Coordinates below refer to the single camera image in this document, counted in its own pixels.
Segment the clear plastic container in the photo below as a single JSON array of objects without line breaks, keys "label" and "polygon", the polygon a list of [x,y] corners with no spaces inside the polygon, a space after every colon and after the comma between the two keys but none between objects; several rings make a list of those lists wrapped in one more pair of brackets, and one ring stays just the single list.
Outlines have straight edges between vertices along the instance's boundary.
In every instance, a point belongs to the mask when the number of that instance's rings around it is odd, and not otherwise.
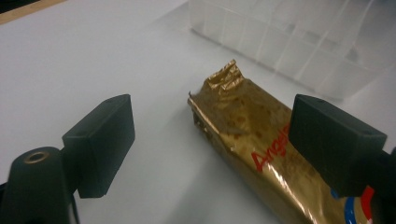
[{"label": "clear plastic container", "polygon": [[396,62],[396,1],[189,3],[197,33],[332,98],[354,94]]}]

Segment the gold foil package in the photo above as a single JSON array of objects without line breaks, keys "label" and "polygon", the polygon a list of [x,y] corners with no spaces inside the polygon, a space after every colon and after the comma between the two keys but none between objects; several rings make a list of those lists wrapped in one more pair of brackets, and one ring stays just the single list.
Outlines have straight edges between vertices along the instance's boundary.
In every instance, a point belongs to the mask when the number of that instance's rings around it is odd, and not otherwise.
[{"label": "gold foil package", "polygon": [[372,192],[337,198],[289,142],[291,110],[244,78],[234,60],[188,103],[214,149],[284,223],[371,222]]}]

